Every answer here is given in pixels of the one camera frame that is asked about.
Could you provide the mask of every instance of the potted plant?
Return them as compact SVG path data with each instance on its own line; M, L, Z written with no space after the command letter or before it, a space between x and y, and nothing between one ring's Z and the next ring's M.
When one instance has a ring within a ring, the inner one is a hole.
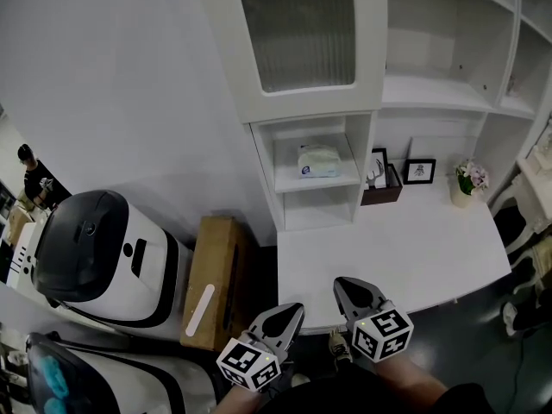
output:
M475 192L489 186L489 174L482 166L466 160L456 167L456 181L450 191L450 199L456 207L464 209L472 201Z

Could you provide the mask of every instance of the flower pot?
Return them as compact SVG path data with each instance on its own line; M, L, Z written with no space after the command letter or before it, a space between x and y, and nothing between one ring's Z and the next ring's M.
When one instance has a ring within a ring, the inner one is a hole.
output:
M465 209L472 202L472 196L467 195L462 190L460 190L458 182L455 182L454 184L455 185L450 189L450 200L452 201L452 204L454 204L456 207Z

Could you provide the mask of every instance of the framed photo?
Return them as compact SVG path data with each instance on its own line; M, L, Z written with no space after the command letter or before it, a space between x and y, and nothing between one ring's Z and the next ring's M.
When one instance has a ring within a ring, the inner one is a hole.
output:
M389 187L387 151L384 148L375 148L372 150L370 167L366 176L366 189L385 189L386 187Z
M406 160L403 175L405 184L431 184L436 160Z

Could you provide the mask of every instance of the glass cabinet door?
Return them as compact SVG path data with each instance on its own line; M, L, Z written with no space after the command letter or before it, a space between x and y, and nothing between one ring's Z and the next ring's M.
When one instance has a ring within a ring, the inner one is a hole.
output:
M378 109L386 0L203 0L242 122Z

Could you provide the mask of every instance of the shoe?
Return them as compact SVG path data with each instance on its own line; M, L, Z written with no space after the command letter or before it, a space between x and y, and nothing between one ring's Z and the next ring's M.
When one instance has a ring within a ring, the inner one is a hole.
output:
M502 308L502 320L506 325L506 333L508 336L514 336L517 331L514 329L514 319L518 315L518 310L511 302L506 302Z
M299 385L304 385L305 383L309 383L311 379L309 379L304 374L293 374L292 376L292 388L295 388Z
M328 347L330 353L336 358L336 369L337 361L353 361L353 356L351 355L351 350L348 347L347 341L336 329L333 329L329 334Z

